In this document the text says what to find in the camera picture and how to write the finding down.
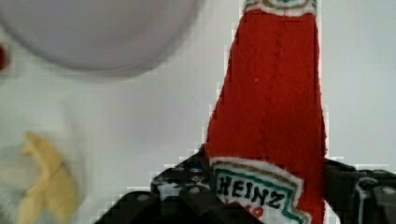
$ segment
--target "label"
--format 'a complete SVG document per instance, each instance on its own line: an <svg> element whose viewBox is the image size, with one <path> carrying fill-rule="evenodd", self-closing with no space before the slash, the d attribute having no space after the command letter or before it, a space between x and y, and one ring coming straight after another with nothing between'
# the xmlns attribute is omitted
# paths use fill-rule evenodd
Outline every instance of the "label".
<svg viewBox="0 0 396 224"><path fill-rule="evenodd" d="M278 16L297 17L317 13L317 0L246 0L244 12L261 9Z"/></svg>
<svg viewBox="0 0 396 224"><path fill-rule="evenodd" d="M303 181L265 161L216 160L216 193L224 203L239 203L262 223L311 223L297 209Z"/></svg>

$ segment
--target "white backdrop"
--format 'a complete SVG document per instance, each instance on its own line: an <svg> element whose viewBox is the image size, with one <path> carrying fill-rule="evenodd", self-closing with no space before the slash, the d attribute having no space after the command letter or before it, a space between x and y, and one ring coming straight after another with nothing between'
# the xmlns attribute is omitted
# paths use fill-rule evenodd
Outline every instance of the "white backdrop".
<svg viewBox="0 0 396 224"><path fill-rule="evenodd" d="M82 136L87 193L78 223L94 222L126 192L149 190L152 177L205 141L242 5L204 0L155 61L107 76L45 62L2 31L12 61L0 77L2 145L21 141L24 129ZM319 9L329 156L360 168L396 171L395 9L369 0Z"/></svg>

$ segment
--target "white plate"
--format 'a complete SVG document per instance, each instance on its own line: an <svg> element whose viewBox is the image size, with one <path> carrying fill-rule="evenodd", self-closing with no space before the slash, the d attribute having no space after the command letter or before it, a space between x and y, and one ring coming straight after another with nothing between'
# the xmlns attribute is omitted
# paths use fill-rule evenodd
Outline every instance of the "white plate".
<svg viewBox="0 0 396 224"><path fill-rule="evenodd" d="M194 6L195 0L0 0L0 22L49 61L109 71L162 52Z"/></svg>

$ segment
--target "black robotic claw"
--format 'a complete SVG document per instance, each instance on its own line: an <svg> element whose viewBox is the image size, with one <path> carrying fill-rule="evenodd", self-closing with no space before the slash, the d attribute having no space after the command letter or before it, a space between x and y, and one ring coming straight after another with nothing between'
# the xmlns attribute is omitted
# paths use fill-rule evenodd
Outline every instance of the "black robotic claw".
<svg viewBox="0 0 396 224"><path fill-rule="evenodd" d="M324 199L343 224L396 224L396 175L383 170L358 171L324 161ZM237 203L222 203L203 148L151 182L151 192L122 197L97 224L260 223Z"/></svg>

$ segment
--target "banana peel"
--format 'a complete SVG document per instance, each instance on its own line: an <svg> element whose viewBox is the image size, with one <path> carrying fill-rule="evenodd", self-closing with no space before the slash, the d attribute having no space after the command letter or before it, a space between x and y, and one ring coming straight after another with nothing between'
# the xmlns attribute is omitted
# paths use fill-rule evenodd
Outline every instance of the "banana peel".
<svg viewBox="0 0 396 224"><path fill-rule="evenodd" d="M24 138L22 153L37 162L40 177L24 193L17 224L34 224L45 209L58 223L68 223L80 205L77 182L55 145L32 132L27 132Z"/></svg>

